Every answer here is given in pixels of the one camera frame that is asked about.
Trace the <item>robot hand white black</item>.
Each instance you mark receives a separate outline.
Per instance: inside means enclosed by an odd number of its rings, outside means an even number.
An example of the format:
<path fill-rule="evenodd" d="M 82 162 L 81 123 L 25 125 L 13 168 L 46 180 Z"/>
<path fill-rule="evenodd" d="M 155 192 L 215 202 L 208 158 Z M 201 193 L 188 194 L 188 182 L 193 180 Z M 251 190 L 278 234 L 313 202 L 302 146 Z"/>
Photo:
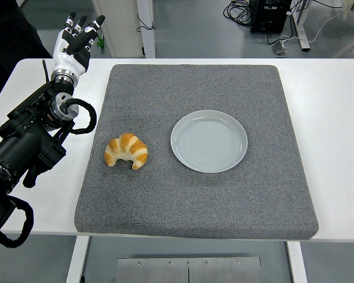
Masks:
<path fill-rule="evenodd" d="M 89 67 L 91 47 L 106 17 L 99 15 L 88 26 L 83 27 L 87 17 L 74 23 L 76 13 L 71 12 L 59 32 L 54 47 L 55 69 L 69 70 L 76 76 L 84 74 Z"/>

